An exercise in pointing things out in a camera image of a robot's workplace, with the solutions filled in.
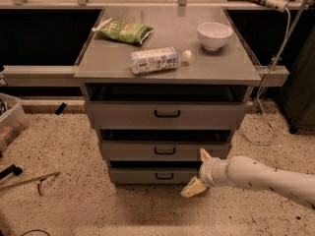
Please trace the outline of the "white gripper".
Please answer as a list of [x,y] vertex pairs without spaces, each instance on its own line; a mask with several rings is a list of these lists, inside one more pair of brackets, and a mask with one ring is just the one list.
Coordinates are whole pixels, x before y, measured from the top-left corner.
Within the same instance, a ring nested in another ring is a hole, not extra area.
[[183,188],[180,195],[184,198],[191,198],[205,192],[208,187],[228,186],[226,173],[226,159],[211,157],[204,149],[200,149],[201,160],[203,161],[199,175],[200,178],[194,176],[187,186]]

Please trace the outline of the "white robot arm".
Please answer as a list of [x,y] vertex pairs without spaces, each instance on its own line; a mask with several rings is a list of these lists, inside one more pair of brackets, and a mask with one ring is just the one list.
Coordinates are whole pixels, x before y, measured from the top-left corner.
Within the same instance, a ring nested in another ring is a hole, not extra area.
[[212,187],[270,191],[304,207],[315,209],[315,176],[279,170],[248,156],[212,157],[201,148],[199,176],[194,176],[180,195],[191,198]]

